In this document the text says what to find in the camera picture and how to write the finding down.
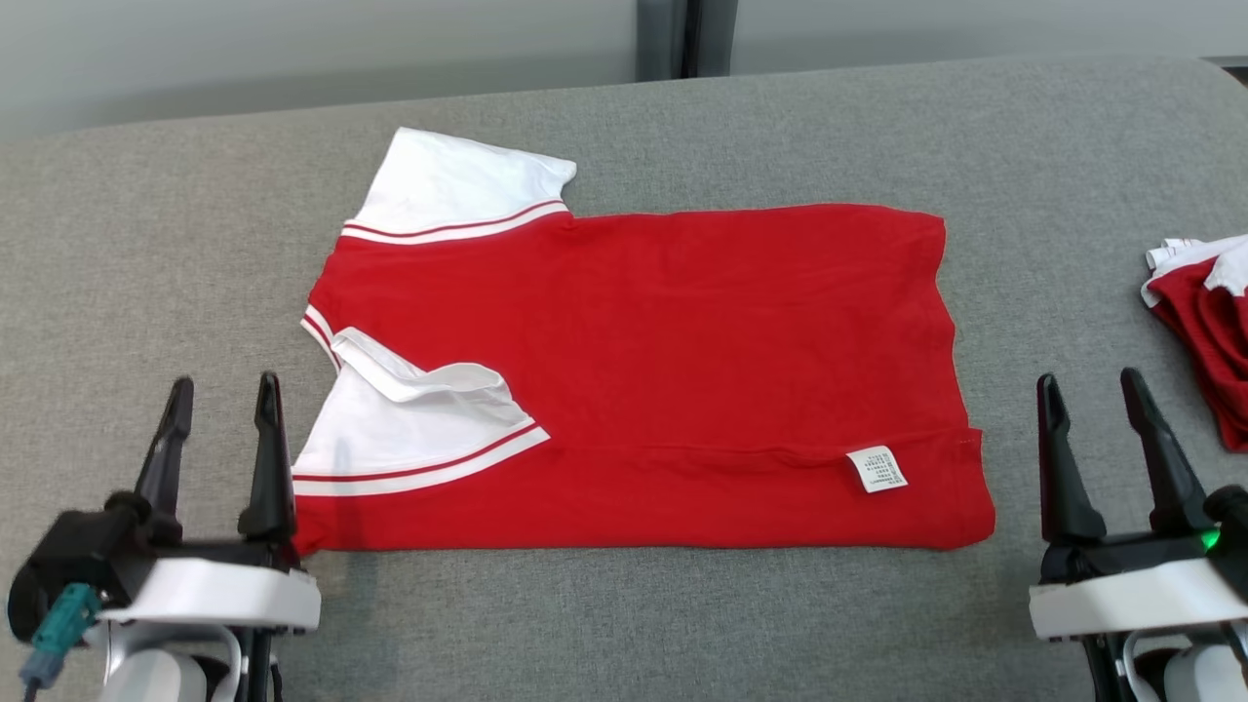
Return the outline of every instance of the gray fabric tabletop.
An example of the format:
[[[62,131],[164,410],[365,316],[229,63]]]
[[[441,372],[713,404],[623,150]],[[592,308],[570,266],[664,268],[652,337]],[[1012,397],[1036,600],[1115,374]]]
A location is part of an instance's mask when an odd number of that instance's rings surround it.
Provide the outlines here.
[[[1080,648],[1036,641],[1027,615],[1036,377],[1058,373],[1111,530],[1151,508],[1122,366],[1207,487],[1248,470],[1138,296],[1163,237],[1248,231],[1248,91],[1213,66],[965,62],[200,119],[0,147],[5,583],[57,511],[132,485],[180,373],[197,383],[181,518],[233,532],[260,372],[282,380],[296,451],[333,381],[297,322],[397,126],[573,159],[578,215],[943,216],[997,533],[950,553],[321,553],[322,627],[280,647],[288,700],[1091,700]],[[22,656],[0,641],[0,698]],[[91,700],[100,671],[77,653],[40,700]]]

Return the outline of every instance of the crumpled red and white garment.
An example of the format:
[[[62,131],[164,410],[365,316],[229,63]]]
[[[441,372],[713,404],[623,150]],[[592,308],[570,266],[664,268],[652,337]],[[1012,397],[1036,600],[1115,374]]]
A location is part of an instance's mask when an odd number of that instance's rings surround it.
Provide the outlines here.
[[[1248,235],[1167,239],[1146,255],[1144,304],[1183,340],[1222,442],[1248,451]]]

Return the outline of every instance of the red fabric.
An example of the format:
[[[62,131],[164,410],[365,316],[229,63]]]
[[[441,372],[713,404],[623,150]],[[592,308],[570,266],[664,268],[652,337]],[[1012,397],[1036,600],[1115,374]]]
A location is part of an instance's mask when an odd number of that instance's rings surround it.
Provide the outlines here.
[[[1218,421],[1222,442],[1248,451],[1248,304],[1222,287],[1208,290],[1217,259],[1178,267],[1148,284],[1161,297],[1153,312],[1192,356],[1197,383]]]
[[[321,550],[914,546],[988,537],[936,289],[941,220],[875,206],[341,237],[311,294],[416,366],[507,378],[552,438],[394,495],[298,497]],[[909,485],[867,493],[885,445]]]

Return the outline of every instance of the striped trim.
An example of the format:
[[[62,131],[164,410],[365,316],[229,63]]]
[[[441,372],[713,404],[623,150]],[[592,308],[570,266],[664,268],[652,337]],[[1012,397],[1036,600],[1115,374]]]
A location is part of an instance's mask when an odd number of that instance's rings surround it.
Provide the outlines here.
[[[377,241],[378,244],[398,244],[398,245],[411,246],[416,244],[433,244],[436,241],[475,239],[478,236],[489,236],[492,234],[500,234],[507,230],[527,225],[539,217],[567,211],[568,206],[563,204],[563,200],[547,200],[545,202],[529,205],[528,207],[518,212],[514,212],[505,217],[499,217],[497,220],[444,225],[439,227],[427,229],[423,231],[407,232],[407,234],[382,231],[379,229],[364,226],[363,224],[356,220],[348,220],[347,224],[342,226],[342,236],[366,239],[368,241]]]
[[[333,335],[329,334],[329,322],[324,321],[324,317],[313,307],[308,305],[308,309],[303,311],[303,319],[300,320],[300,326],[308,330],[312,339],[316,340],[317,345],[329,356],[329,362],[333,363],[336,371],[342,370],[342,361],[338,360],[338,355],[329,349],[329,340]]]
[[[462,477],[478,473],[490,466],[498,465],[512,456],[532,448],[550,435],[535,423],[530,423],[503,438],[485,446],[484,448],[469,453],[462,458],[411,468],[406,471],[346,476],[346,475],[296,475],[295,495],[308,497],[358,497],[364,495],[389,495],[393,492],[407,492],[422,487],[442,485]]]

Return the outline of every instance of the red t-shirt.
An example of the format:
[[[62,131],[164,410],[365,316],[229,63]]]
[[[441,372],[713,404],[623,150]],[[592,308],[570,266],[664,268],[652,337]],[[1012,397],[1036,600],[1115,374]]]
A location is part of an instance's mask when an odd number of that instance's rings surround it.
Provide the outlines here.
[[[940,219],[574,217],[573,174],[396,136],[303,321],[342,372],[293,468],[301,551],[992,532]]]

